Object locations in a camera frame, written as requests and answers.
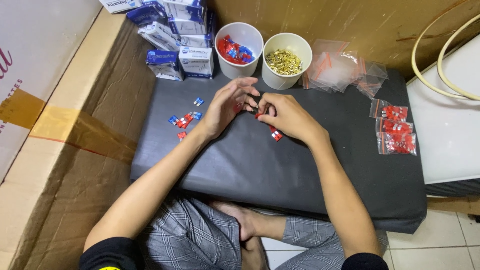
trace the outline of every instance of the hand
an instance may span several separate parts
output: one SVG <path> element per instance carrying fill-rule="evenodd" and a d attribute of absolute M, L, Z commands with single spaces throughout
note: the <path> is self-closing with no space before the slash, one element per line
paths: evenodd
<path fill-rule="evenodd" d="M 253 111 L 258 107 L 247 94 L 260 96 L 252 86 L 257 78 L 246 77 L 232 80 L 215 93 L 207 112 L 197 126 L 203 128 L 209 139 L 217 138 L 241 110 Z"/>
<path fill-rule="evenodd" d="M 254 236 L 245 241 L 245 247 L 241 247 L 240 250 L 242 270 L 268 270 L 260 237 Z"/>
<path fill-rule="evenodd" d="M 318 138 L 330 142 L 328 132 L 291 95 L 264 93 L 258 104 L 259 121 L 270 124 L 307 145 Z"/>

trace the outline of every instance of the white tile floor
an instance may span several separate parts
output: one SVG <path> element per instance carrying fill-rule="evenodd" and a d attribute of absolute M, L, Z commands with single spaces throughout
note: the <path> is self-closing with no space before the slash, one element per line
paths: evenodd
<path fill-rule="evenodd" d="M 271 270 L 305 250 L 262 240 Z M 480 270 L 480 224 L 466 214 L 429 210 L 414 235 L 388 233 L 388 240 L 390 270 Z"/>

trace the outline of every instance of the white cable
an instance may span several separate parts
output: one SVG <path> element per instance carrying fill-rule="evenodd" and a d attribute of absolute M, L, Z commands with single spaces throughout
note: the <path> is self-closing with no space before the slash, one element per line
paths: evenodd
<path fill-rule="evenodd" d="M 445 74 L 444 74 L 444 71 L 442 69 L 442 61 L 443 61 L 443 58 L 444 58 L 444 54 L 445 54 L 445 51 L 447 50 L 447 47 L 450 45 L 450 43 L 452 42 L 452 40 L 458 35 L 460 34 L 460 32 L 467 28 L 470 24 L 472 24 L 474 21 L 480 19 L 480 14 L 478 14 L 477 16 L 473 17 L 471 20 L 469 20 L 468 22 L 466 22 L 464 25 L 462 25 L 462 27 L 460 27 L 458 30 L 455 31 L 455 33 L 447 40 L 447 42 L 445 43 L 444 47 L 442 48 L 442 50 L 440 51 L 440 54 L 438 55 L 438 60 L 437 60 L 437 71 L 438 71 L 438 75 L 440 76 L 440 79 L 442 79 L 442 81 L 448 86 L 450 87 L 452 90 L 454 90 L 455 92 L 469 98 L 469 99 L 474 99 L 474 100 L 480 100 L 480 96 L 477 96 L 477 95 L 474 95 L 474 94 L 471 94 L 467 91 L 464 91 L 462 90 L 461 88 L 459 88 L 458 86 L 454 85 L 452 82 L 450 82 L 446 77 L 445 77 Z"/>
<path fill-rule="evenodd" d="M 420 33 L 420 35 L 418 36 L 417 40 L 415 41 L 415 45 L 413 46 L 413 50 L 412 50 L 412 68 L 413 68 L 413 72 L 415 73 L 415 75 L 418 77 L 419 80 L 421 80 L 421 82 L 423 82 L 423 84 L 425 84 L 428 88 L 430 88 L 431 90 L 439 93 L 439 94 L 442 94 L 444 96 L 447 96 L 447 97 L 450 97 L 450 98 L 457 98 L 457 99 L 469 99 L 465 96 L 462 96 L 462 95 L 456 95 L 456 94 L 452 94 L 452 93 L 448 93 L 448 92 L 445 92 L 441 89 L 438 89 L 436 88 L 435 86 L 433 86 L 432 84 L 430 84 L 424 77 L 423 75 L 420 73 L 420 70 L 418 69 L 417 67 L 417 62 L 415 61 L 415 56 L 417 54 L 417 47 L 420 43 L 420 40 L 421 38 L 423 37 L 423 35 L 425 34 L 425 32 L 427 32 L 428 28 L 430 28 L 430 26 L 432 26 L 438 19 L 440 19 L 445 13 L 441 14 L 440 16 L 438 16 L 435 20 L 433 20 L 426 28 L 424 28 L 424 30 Z"/>

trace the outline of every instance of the white paper cup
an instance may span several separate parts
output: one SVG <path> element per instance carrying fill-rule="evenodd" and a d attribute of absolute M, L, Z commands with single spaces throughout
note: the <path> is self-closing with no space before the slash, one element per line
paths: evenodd
<path fill-rule="evenodd" d="M 226 35 L 230 35 L 231 40 L 251 50 L 255 60 L 246 65 L 230 63 L 225 60 L 225 58 L 218 53 L 217 42 Z M 263 47 L 264 39 L 262 38 L 262 34 L 260 34 L 255 27 L 246 23 L 228 24 L 222 27 L 215 37 L 215 50 L 218 54 L 220 69 L 225 76 L 232 80 L 238 77 L 250 77 L 253 75 L 257 68 L 258 59 L 262 54 Z"/>
<path fill-rule="evenodd" d="M 302 61 L 302 71 L 293 75 L 280 75 L 274 72 L 265 61 L 265 56 L 277 49 L 287 49 L 293 52 Z M 262 78 L 273 89 L 285 90 L 292 87 L 312 62 L 312 49 L 308 42 L 299 35 L 280 33 L 271 37 L 264 46 L 264 62 L 262 65 Z"/>

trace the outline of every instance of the black sleeve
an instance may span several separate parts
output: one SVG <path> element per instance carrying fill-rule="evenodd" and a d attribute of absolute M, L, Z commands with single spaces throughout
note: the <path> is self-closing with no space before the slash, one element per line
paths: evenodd
<path fill-rule="evenodd" d="M 125 237 L 105 239 L 91 246 L 80 257 L 80 270 L 100 270 L 105 267 L 144 270 L 144 258 L 135 240 Z"/>
<path fill-rule="evenodd" d="M 342 270 L 388 270 L 388 265 L 382 257 L 372 253 L 357 253 L 348 257 L 342 265 Z"/>

